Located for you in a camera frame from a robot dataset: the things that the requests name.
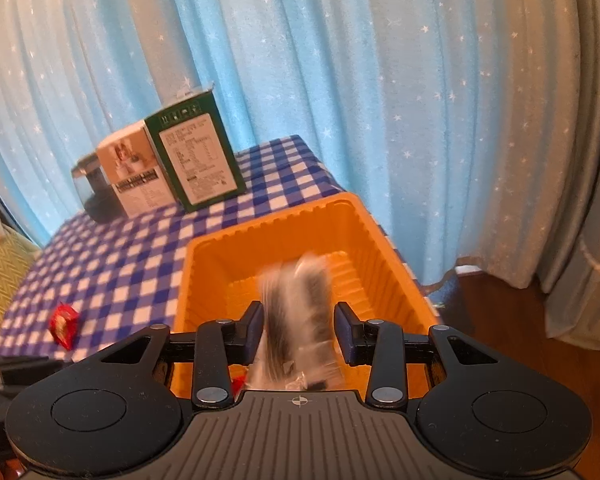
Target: curtain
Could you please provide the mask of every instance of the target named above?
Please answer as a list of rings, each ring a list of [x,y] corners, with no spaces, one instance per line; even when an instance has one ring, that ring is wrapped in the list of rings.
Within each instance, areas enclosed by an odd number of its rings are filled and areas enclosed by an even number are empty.
[[[547,297],[545,329],[548,337],[600,350],[600,173],[573,250]]]
[[[575,0],[11,0],[0,23],[0,184],[40,237],[79,207],[79,155],[213,84],[234,150],[302,136],[422,283],[460,262],[525,286],[538,264],[576,123]]]
[[[600,167],[600,0],[576,0],[580,27],[580,95],[571,160],[537,274],[550,292],[569,261]]]

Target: orange plastic bin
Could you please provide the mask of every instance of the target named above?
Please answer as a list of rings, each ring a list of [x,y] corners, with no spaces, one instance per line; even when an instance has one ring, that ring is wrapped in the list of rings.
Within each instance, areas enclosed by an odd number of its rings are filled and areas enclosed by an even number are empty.
[[[393,321],[411,333],[426,334],[436,324],[430,304],[360,199],[339,193],[192,240],[174,332],[192,332],[213,319],[239,319],[260,299],[260,272],[305,253],[327,257],[332,305],[346,301],[362,320]],[[369,367],[341,364],[347,389],[364,397]],[[418,383],[424,381],[420,373]],[[172,391],[189,397],[191,378],[191,364],[177,365]]]

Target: metal screw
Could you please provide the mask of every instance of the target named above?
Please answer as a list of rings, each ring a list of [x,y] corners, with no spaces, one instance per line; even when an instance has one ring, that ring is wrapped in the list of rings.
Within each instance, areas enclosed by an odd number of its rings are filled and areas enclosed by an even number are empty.
[[[209,404],[215,404],[216,402],[222,402],[229,394],[224,388],[218,388],[217,386],[209,386],[208,388],[202,388],[196,393],[196,397],[202,402],[208,402]]]
[[[398,402],[402,399],[402,392],[398,388],[383,386],[373,390],[371,396],[378,402]]]

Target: cardboard box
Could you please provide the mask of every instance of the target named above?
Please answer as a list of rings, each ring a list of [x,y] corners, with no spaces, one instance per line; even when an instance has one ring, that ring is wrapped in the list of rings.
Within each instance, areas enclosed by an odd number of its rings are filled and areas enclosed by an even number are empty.
[[[144,121],[111,134],[96,152],[129,218],[175,202]]]
[[[211,90],[171,105],[144,122],[172,189],[187,212],[245,191]]]

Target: wooden floor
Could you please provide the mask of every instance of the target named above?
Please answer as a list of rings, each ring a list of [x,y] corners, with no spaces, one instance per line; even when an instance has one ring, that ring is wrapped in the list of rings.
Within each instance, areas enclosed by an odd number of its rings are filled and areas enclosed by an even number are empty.
[[[475,325],[474,338],[564,384],[587,403],[593,436],[576,470],[600,480],[600,351],[589,351],[544,336],[544,298],[535,283],[517,290],[486,274],[460,277]]]

